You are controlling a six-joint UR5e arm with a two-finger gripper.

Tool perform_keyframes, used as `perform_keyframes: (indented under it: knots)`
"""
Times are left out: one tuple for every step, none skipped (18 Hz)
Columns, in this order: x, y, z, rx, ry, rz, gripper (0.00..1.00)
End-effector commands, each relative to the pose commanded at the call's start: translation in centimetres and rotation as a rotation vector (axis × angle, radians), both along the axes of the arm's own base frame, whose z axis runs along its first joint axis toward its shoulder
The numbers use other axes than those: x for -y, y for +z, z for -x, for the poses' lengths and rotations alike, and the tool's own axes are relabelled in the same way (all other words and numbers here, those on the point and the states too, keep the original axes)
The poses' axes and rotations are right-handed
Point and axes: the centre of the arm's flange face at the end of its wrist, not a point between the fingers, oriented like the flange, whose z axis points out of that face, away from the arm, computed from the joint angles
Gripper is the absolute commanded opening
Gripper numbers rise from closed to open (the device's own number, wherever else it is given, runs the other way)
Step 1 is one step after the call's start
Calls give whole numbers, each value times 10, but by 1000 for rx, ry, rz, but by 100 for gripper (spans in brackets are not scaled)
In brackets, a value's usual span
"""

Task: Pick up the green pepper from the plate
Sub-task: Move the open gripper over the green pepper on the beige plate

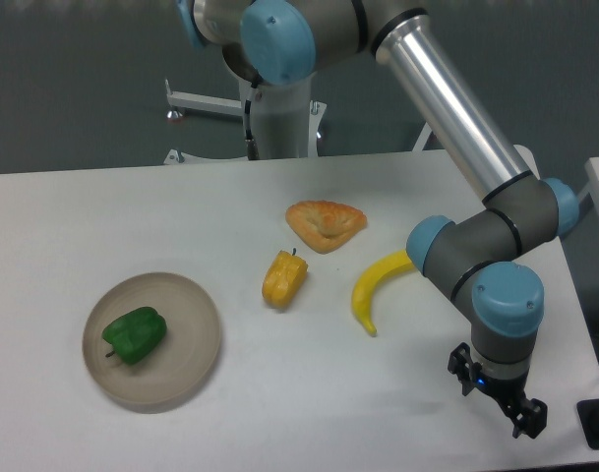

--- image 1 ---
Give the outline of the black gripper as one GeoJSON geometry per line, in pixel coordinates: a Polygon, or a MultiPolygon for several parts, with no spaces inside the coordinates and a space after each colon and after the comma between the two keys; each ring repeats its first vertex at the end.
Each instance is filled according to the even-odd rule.
{"type": "Polygon", "coordinates": [[[477,389],[496,400],[512,423],[511,435],[515,439],[520,436],[536,439],[546,428],[547,404],[536,398],[529,399],[524,393],[528,368],[474,362],[470,346],[462,342],[449,354],[448,371],[457,377],[463,396],[477,389]]]}

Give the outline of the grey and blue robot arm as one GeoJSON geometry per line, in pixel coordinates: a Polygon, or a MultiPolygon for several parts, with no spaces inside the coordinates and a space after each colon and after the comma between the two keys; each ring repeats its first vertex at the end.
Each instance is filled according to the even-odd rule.
{"type": "Polygon", "coordinates": [[[323,68],[363,51],[391,69],[483,210],[461,222],[431,216],[411,232],[414,265],[469,320],[471,340],[448,369],[464,392],[493,398],[516,436],[538,436],[547,407],[525,395],[544,315],[538,275],[516,259],[570,231],[574,192],[535,177],[452,67],[418,1],[180,1],[190,43],[221,47],[242,81],[251,160],[305,157],[309,87],[323,68]]]}

